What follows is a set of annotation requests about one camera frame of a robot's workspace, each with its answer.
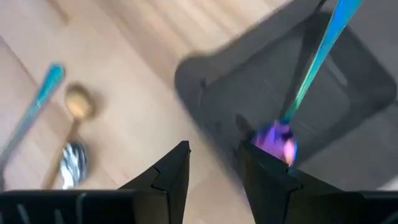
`wooden surface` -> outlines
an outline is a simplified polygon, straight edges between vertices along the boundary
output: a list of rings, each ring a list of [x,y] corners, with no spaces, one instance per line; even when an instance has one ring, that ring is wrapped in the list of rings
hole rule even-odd
[[[189,140],[185,223],[253,223],[242,188],[179,102],[174,71],[194,51],[239,37],[285,0],[0,0],[0,145],[50,62],[67,78],[10,160],[7,189],[37,189],[71,117],[65,85],[82,82],[98,104],[80,128],[90,176],[79,187],[115,189]],[[57,180],[56,188],[62,181]]]

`black plastic tray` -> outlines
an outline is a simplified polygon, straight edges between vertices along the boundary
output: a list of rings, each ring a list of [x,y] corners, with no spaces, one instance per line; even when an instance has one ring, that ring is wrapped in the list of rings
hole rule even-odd
[[[306,63],[297,68],[299,60],[303,60],[300,49],[303,44],[310,47],[319,42],[330,17],[327,13],[307,13],[307,18],[286,29],[288,19],[299,19],[294,9],[300,12],[300,8],[308,6],[316,4],[293,1],[287,9],[236,40],[236,44],[213,55],[188,58],[176,71],[178,95],[202,130],[219,145],[222,158],[232,165],[236,163],[239,142],[247,139],[251,130],[279,118],[301,82],[312,55],[306,56]],[[286,32],[273,29],[278,24]],[[269,31],[256,34],[257,40],[263,35],[266,44],[257,43],[257,50],[250,49],[252,54],[237,62],[239,57],[233,55],[239,55],[239,49],[247,54],[244,43],[253,48],[250,38],[259,32],[257,29]],[[304,43],[303,36],[308,33],[310,38],[306,37]],[[227,66],[226,58],[234,67]],[[346,27],[292,121],[298,142],[296,165],[354,130],[395,98],[392,77]]]

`blue spoon handle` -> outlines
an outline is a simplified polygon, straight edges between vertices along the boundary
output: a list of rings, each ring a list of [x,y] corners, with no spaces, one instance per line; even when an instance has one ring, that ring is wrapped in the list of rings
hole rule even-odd
[[[287,110],[285,116],[282,118],[283,122],[288,123],[293,118],[331,47],[336,42],[336,39],[341,34],[341,31],[343,31],[344,27],[347,25],[355,11],[358,9],[361,1],[362,0],[338,0],[336,3],[328,27],[326,28],[325,34],[323,35],[322,41],[319,45],[318,51],[312,60],[311,66],[308,69],[304,81],[296,94],[294,102]]]
[[[42,86],[30,103],[25,114],[19,120],[17,126],[11,133],[11,136],[8,139],[7,143],[2,148],[0,155],[0,171],[4,169],[10,155],[23,139],[26,132],[28,132],[43,106],[48,102],[48,100],[52,96],[52,93],[62,82],[64,76],[65,74],[63,71],[63,67],[60,64],[51,64],[44,78]]]

